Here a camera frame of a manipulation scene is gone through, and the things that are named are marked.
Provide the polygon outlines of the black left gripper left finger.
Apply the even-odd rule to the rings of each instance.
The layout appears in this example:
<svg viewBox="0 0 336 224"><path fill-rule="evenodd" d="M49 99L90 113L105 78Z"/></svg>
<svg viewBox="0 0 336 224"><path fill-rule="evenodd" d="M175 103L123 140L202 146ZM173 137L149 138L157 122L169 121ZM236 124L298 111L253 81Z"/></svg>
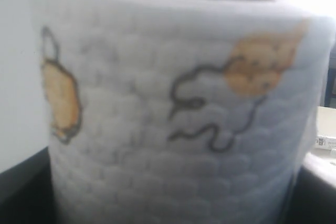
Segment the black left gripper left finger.
<svg viewBox="0 0 336 224"><path fill-rule="evenodd" d="M1 223L56 223L48 148L1 172Z"/></svg>

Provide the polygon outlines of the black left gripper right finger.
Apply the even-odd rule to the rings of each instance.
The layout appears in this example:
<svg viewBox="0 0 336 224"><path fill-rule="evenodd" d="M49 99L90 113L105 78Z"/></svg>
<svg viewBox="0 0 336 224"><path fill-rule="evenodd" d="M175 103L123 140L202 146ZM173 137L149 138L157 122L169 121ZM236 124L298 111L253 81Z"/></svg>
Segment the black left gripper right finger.
<svg viewBox="0 0 336 224"><path fill-rule="evenodd" d="M335 224L335 177L303 168L294 189L286 223Z"/></svg>

